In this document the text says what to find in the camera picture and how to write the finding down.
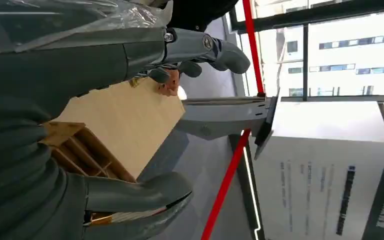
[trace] white building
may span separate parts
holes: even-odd
[[[254,13],[258,18],[341,1],[269,2],[257,0]],[[279,32],[284,33],[280,57],[276,50],[283,44]],[[384,95],[384,13],[310,24],[308,37],[309,96]],[[248,36],[241,40],[244,52],[251,56]],[[276,94],[280,86],[284,96],[302,96],[303,27],[261,31],[257,41],[268,95]],[[251,96],[256,94],[252,70],[247,74]]]
[[[302,88],[303,28],[284,30],[281,86]],[[310,96],[384,95],[384,13],[308,28]]]

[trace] transparent plastic cover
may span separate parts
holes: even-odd
[[[31,50],[75,33],[168,24],[165,9],[125,0],[0,0],[0,53]]]

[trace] red pole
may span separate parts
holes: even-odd
[[[260,61],[258,58],[257,51],[257,40],[254,29],[254,20],[253,14],[251,12],[251,3],[250,0],[242,0],[243,9],[245,12],[245,24],[246,31],[248,32],[249,44],[251,48],[252,55],[252,64],[254,65],[255,79],[257,83],[258,93],[264,93],[263,79],[261,77],[260,71]],[[228,193],[229,186],[232,182],[232,179],[235,175],[235,171],[238,168],[239,163],[241,162],[242,153],[244,152],[244,147],[247,144],[248,137],[251,133],[250,129],[247,129],[243,132],[242,136],[239,139],[239,143],[234,150],[232,160],[230,161],[229,167],[226,174],[224,175],[223,181],[221,182],[220,189],[218,190],[217,197],[215,198],[214,205],[212,206],[211,212],[209,214],[208,220],[206,222],[204,231],[201,236],[201,240],[209,240],[211,233],[213,232],[214,225],[216,224],[217,217],[222,209],[223,202],[225,201],[226,194]]]
[[[253,14],[251,12],[251,3],[250,3],[250,0],[242,0],[242,2],[243,2],[243,10],[245,12],[245,25],[246,25],[246,31],[248,32],[249,45],[251,47],[252,64],[254,65],[254,73],[255,73],[255,79],[257,82],[257,89],[258,89],[258,93],[264,93],[263,78],[261,77],[260,61],[258,58],[258,51],[257,51],[257,40],[256,40],[255,29],[254,29],[254,20],[253,20]]]
[[[248,136],[250,135],[250,133],[250,129],[245,130],[239,139],[239,143],[237,144],[237,147],[233,153],[233,157],[229,164],[227,172],[224,175],[223,181],[221,182],[220,189],[218,190],[217,197],[215,198],[214,205],[212,206],[211,213],[209,214],[208,220],[206,222],[204,232],[201,236],[201,240],[210,239],[211,233],[213,232],[213,228],[217,220],[217,216],[219,215],[220,210],[222,209],[222,205],[225,201],[226,194],[228,193],[229,186],[235,175],[235,171],[238,168],[239,163],[241,162],[241,157],[244,153],[244,147],[248,142]]]

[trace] building window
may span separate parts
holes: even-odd
[[[290,67],[287,69],[287,72],[290,74],[300,74],[303,72],[302,67]]]
[[[355,64],[311,66],[310,67],[310,72],[342,71],[342,70],[353,70],[355,68],[356,68]]]
[[[334,87],[318,87],[317,96],[334,96]]]
[[[285,12],[290,13],[290,12],[301,11],[304,9],[307,9],[307,6],[297,6],[297,7],[287,8]]]
[[[325,42],[325,43],[320,43],[318,45],[318,49],[331,49],[332,48],[332,43],[331,42]]]
[[[289,88],[289,97],[302,97],[303,88]]]
[[[287,42],[287,52],[288,53],[298,52],[298,41],[288,41]]]
[[[384,67],[360,68],[357,69],[356,74],[384,74]]]
[[[352,46],[358,46],[358,45],[362,46],[362,45],[381,44],[381,43],[384,43],[384,36],[373,36],[373,37],[365,37],[360,39],[319,43],[318,49],[323,50],[323,49],[345,48],[345,47],[352,47]]]
[[[370,74],[370,68],[357,69],[357,75]]]
[[[361,89],[361,95],[373,95],[374,86],[363,86]]]
[[[311,4],[311,8],[313,9],[313,8],[317,8],[317,7],[321,7],[321,6],[327,6],[327,5],[336,4],[336,3],[337,2],[335,0],[319,2],[319,3]]]
[[[339,41],[339,47],[340,48],[348,47],[349,45],[350,45],[350,41],[348,41],[348,40]]]

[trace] metal mount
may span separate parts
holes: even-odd
[[[213,140],[251,129],[257,134],[269,113],[271,99],[262,97],[198,98],[183,101],[185,114],[176,129]]]

